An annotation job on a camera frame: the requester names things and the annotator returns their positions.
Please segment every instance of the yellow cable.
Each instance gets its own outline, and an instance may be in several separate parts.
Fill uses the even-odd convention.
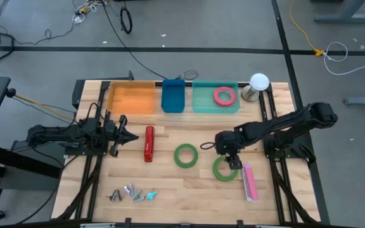
[[[319,50],[317,48],[314,48],[314,46],[309,41],[307,32],[305,32],[301,27],[299,27],[299,25],[295,22],[294,18],[292,17],[292,6],[293,6],[294,2],[295,2],[295,0],[292,0],[291,1],[291,5],[290,5],[290,17],[291,17],[291,21],[305,35],[305,37],[307,38],[307,42],[308,42],[309,46],[315,51],[315,56],[317,56],[317,57],[318,56],[321,56],[324,53],[324,50]]]
[[[58,113],[57,111],[54,111],[54,110],[52,110],[52,109],[50,109],[50,108],[48,108],[48,107],[44,106],[43,104],[40,104],[40,103],[39,103],[39,102],[37,102],[37,101],[34,101],[34,100],[32,100],[32,99],[29,99],[29,98],[26,98],[26,97],[23,97],[23,96],[21,96],[21,95],[17,95],[17,94],[15,94],[15,96],[16,96],[17,98],[19,98],[19,99],[24,100],[24,101],[28,101],[28,102],[30,102],[30,103],[34,103],[35,105],[39,105],[40,107],[42,107],[42,108],[46,109],[47,111],[51,111],[52,113],[54,113],[54,114],[56,114],[56,115],[58,115],[58,116],[60,116],[60,117],[63,117],[63,118],[69,119],[69,120],[73,120],[73,118],[68,117],[68,116],[66,116],[66,115],[63,115],[63,114],[61,114],[61,113]]]

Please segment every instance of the green container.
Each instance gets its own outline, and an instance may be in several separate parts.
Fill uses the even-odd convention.
[[[234,103],[230,106],[219,106],[214,100],[214,92],[217,88],[226,86],[233,89],[236,94]],[[222,93],[219,98],[229,99],[228,94]],[[233,114],[239,111],[238,82],[225,80],[194,80],[193,81],[193,110],[195,113],[222,113]]]

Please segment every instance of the wooden tabletop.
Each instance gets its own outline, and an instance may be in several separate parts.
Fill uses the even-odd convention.
[[[77,119],[85,118],[89,105],[97,102],[100,80],[87,80],[84,85]],[[294,110],[287,83],[272,83],[278,115]],[[259,200],[247,202],[241,174],[235,180],[222,182],[212,173],[212,164],[218,155],[215,149],[202,150],[200,144],[213,141],[216,133],[251,121],[262,121],[260,103],[249,103],[240,98],[240,110],[233,115],[193,113],[192,88],[186,87],[186,104],[183,113],[164,113],[161,108],[161,87],[156,88],[155,113],[152,115],[127,115],[126,129],[139,136],[119,149],[118,158],[109,154],[103,159],[98,193],[94,209],[95,222],[143,223],[196,223],[279,224],[269,160],[264,156],[261,141],[241,150],[243,163],[251,163]],[[103,107],[106,107],[108,93]],[[111,115],[118,122],[118,115]],[[145,163],[143,148],[146,126],[155,127],[155,151],[153,162]],[[180,168],[174,162],[174,150],[178,145],[190,143],[199,153],[196,165]],[[52,218],[63,213],[78,193],[85,156],[80,156],[63,172]],[[291,187],[294,195],[310,216],[319,220],[311,176],[302,159],[287,159]],[[123,187],[133,183],[144,195],[157,191],[153,201],[133,202],[123,192]],[[119,189],[123,200],[110,202],[107,196]],[[286,197],[281,191],[286,219],[289,220]],[[86,216],[90,193],[86,194],[83,217]]]

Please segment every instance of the concrete floor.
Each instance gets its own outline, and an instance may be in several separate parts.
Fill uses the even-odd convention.
[[[281,42],[270,1],[129,1],[133,32],[120,31],[131,47],[179,48],[260,48],[281,49]],[[279,10],[291,50],[309,50],[304,36],[291,23],[290,0],[279,0]],[[117,13],[120,3],[113,5]],[[330,25],[313,21],[316,12],[334,12],[342,5],[297,1],[293,16],[308,31],[311,42],[321,49],[339,41],[350,50],[365,51],[365,24]],[[0,25],[20,41],[44,38],[50,29],[60,35],[71,27],[71,0],[10,0],[0,16]],[[41,42],[46,47],[121,47],[102,8],[87,15],[66,37]],[[248,80],[263,72],[273,82],[289,82],[284,55],[240,53],[135,53],[147,67],[169,78],[186,70],[197,70],[201,79]],[[365,70],[337,77],[326,71],[322,58],[292,56],[304,104],[329,102],[339,116],[331,129],[312,131],[326,205],[332,224],[365,227],[365,107],[346,107],[347,96],[365,96]],[[329,64],[336,72],[365,65],[365,56],[349,57],[341,64]],[[129,53],[17,51],[0,62],[0,76],[12,79],[10,87],[19,94],[42,103],[72,109],[71,94],[77,79],[125,77],[132,70],[135,78],[159,79],[139,66]],[[9,148],[14,140],[24,140],[35,124],[64,125],[19,102],[5,99],[0,108],[0,146]],[[3,192],[0,210],[8,212],[2,224],[25,218],[50,195],[49,191]],[[47,220],[53,201],[31,221]]]

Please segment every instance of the orange bin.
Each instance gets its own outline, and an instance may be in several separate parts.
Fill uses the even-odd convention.
[[[155,111],[155,82],[112,81],[106,109],[114,114],[153,114]]]

